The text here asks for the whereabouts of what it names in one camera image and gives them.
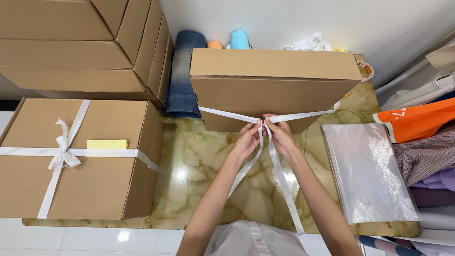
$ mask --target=white tile floor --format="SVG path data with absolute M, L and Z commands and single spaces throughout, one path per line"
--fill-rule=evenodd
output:
M 0 111 L 0 132 L 12 112 Z M 182 230 L 143 230 L 82 227 L 32 227 L 22 219 L 0 219 L 0 256 L 174 256 Z M 302 244 L 310 256 L 330 256 L 321 235 L 305 234 Z M 384 252 L 365 248 L 367 256 Z

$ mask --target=packing tape roll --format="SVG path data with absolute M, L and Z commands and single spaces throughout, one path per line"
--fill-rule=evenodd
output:
M 366 62 L 364 62 L 364 61 L 358 61 L 358 62 L 357 62 L 357 65 L 358 65 L 359 67 L 364 68 L 364 70 L 366 70 L 367 73 L 368 73 L 368 77 L 367 77 L 367 78 L 362 78 L 362 80 L 360 80 L 360 82 L 366 82 L 366 81 L 370 80 L 370 79 L 374 76 L 374 70 L 373 70 L 373 68 L 370 66 L 370 64 L 368 64 L 368 63 L 366 63 Z

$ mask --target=white ribbon pile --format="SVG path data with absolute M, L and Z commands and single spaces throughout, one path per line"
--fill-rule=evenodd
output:
M 15 156 L 53 156 L 48 169 L 54 170 L 52 179 L 47 187 L 43 202 L 41 203 L 38 219 L 46 219 L 49 209 L 51 208 L 52 200 L 57 188 L 57 182 L 63 167 L 75 167 L 81 164 L 78 156 L 82 157 L 135 157 L 148 165 L 149 169 L 158 171 L 158 165 L 150 161 L 150 159 L 138 149 L 103 149 L 103 148 L 69 148 L 71 142 L 76 136 L 82 120 L 85 117 L 90 100 L 83 100 L 79 111 L 77 112 L 74 123 L 68 132 L 68 127 L 60 118 L 56 124 L 60 124 L 63 135 L 57 137 L 59 148 L 8 148 L 0 147 L 0 155 L 15 155 Z
M 278 123 L 278 122 L 282 122 L 282 121 L 289 121 L 289 120 L 295 120 L 295 119 L 300 119 L 300 118 L 318 116 L 318 115 L 322 115 L 325 113 L 334 113 L 339 108 L 339 106 L 340 106 L 340 102 L 338 101 L 335 103 L 333 110 L 273 116 L 273 117 L 269 117 L 269 119 L 272 123 Z M 226 111 L 221 111 L 221 110 L 216 110 L 216 109 L 212 109 L 212 108 L 199 107 L 199 110 L 217 114 L 220 116 L 225 116 L 228 118 L 234 118 L 234 119 L 250 122 L 250 123 L 256 123 L 259 120 L 259 118 L 252 118 L 252 117 L 248 117 L 248 116 L 244 116 L 244 115 L 240 115 L 240 114 L 236 114 L 236 113 L 231 113 L 231 112 L 226 112 Z M 259 159 L 259 156 L 262 153 L 262 147 L 264 144 L 264 138 L 262 136 L 262 125 L 263 124 L 264 124 L 265 128 L 267 129 L 268 137 L 269 138 L 272 137 L 272 132 L 270 131 L 267 124 L 263 123 L 261 121 L 261 127 L 258 128 L 258 134 L 259 134 L 259 140 L 260 140 L 261 147 L 259 148 L 259 151 L 256 154 L 256 156 L 251 161 L 249 161 L 246 165 L 244 165 L 242 167 L 242 169 L 240 169 L 240 171 L 238 172 L 237 176 L 235 177 L 234 184 L 231 187 L 231 191 L 229 192 L 229 196 L 231 196 L 234 189 L 237 187 L 237 185 L 240 183 L 240 181 L 245 177 L 248 170 L 250 170 L 250 168 Z M 281 164 L 280 164 L 280 159 L 278 158 L 277 151 L 275 150 L 275 146 L 271 139 L 269 140 L 269 143 L 268 143 L 268 152 L 270 154 L 270 157 L 272 158 L 273 167 L 275 168 L 275 173 L 277 174 L 278 181 L 280 183 L 280 187 L 283 190 L 284 198 L 286 200 L 286 204 L 288 205 L 289 212 L 291 213 L 291 217 L 294 222 L 297 234 L 299 236 L 302 234 L 305 234 L 305 232 L 303 230 L 302 222 L 300 221 L 300 217 L 297 212 L 297 208 L 295 207 L 294 199 L 292 198 L 291 190 L 289 189 L 288 182 L 286 181 L 286 177 L 284 176 L 283 168 L 281 167 Z
M 314 33 L 305 39 L 292 43 L 291 46 L 287 46 L 283 50 L 331 51 L 332 46 L 327 40 L 322 39 L 321 33 Z

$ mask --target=green marble surface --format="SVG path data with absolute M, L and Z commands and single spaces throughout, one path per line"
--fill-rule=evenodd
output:
M 333 114 L 322 115 L 302 134 L 293 134 L 314 172 L 339 204 L 329 158 L 320 125 L 322 123 L 372 123 L 373 113 L 380 111 L 371 82 L 359 83 L 352 95 L 341 99 Z M 200 198 L 217 175 L 238 133 L 207 132 L 202 120 L 164 118 L 165 134 L 161 152 L 152 215 L 129 220 L 40 220 L 23 219 L 24 225 L 82 226 L 141 229 L 186 228 Z M 253 220 L 281 229 L 295 231 L 291 215 L 280 190 L 268 154 L 268 138 L 263 152 L 245 178 L 227 200 L 219 224 L 236 220 Z M 256 151 L 247 161 L 253 158 Z M 306 233 L 318 233 L 299 185 L 287 163 L 280 156 L 297 211 Z M 417 222 L 373 222 L 351 225 L 356 235 L 420 235 Z

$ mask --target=cardboard box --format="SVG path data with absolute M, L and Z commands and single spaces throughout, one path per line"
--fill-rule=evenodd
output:
M 82 100 L 23 99 L 0 137 L 1 147 L 58 148 L 57 118 L 71 126 Z M 92 100 L 70 148 L 88 139 L 126 139 L 159 163 L 164 124 L 147 101 Z M 1 218 L 36 218 L 53 157 L 0 156 Z M 62 170 L 48 218 L 120 220 L 148 216 L 157 172 L 137 158 L 78 157 Z
M 351 52 L 199 49 L 190 78 L 201 107 L 255 118 L 330 109 L 362 79 Z M 239 131 L 245 121 L 201 111 L 207 131 Z M 288 121 L 303 132 L 319 116 Z
M 82 0 L 28 0 L 25 2 L 86 2 L 86 4 L 90 4 L 90 2 Z M 137 58 L 141 41 L 148 39 L 143 38 L 146 20 L 149 20 L 149 23 L 158 29 L 161 17 L 158 0 L 132 0 L 128 1 L 126 5 L 121 25 L 114 39 L 92 41 L 0 39 L 0 65 L 74 69 L 133 68 L 136 62 L 141 61 Z M 156 41 L 156 37 L 150 39 L 150 42 L 154 42 L 153 40 Z
M 170 36 L 166 18 L 159 12 L 159 19 L 156 20 L 153 14 L 156 10 L 159 10 L 159 3 L 153 0 L 134 68 L 67 69 L 3 65 L 0 66 L 0 72 L 20 88 L 56 91 L 46 93 L 57 98 L 155 100 L 156 97 L 146 89 L 146 85 L 150 84 L 155 53 L 158 57 L 166 53 L 166 44 L 160 43 L 161 38 L 167 40 Z M 83 92 L 99 93 L 91 97 L 90 93 Z M 101 92 L 113 93 L 115 96 L 100 97 Z
M 164 93 L 166 91 L 169 66 L 174 50 L 174 44 L 172 42 L 171 34 L 169 33 L 164 46 L 165 49 L 162 48 L 161 44 L 157 44 L 148 86 L 145 87 L 142 92 L 65 92 L 47 90 L 44 90 L 43 92 L 50 97 L 58 99 L 149 100 L 158 111 L 161 111 L 164 103 Z
M 0 0 L 0 37 L 112 40 L 121 26 L 133 24 L 123 20 L 127 3 L 128 0 Z

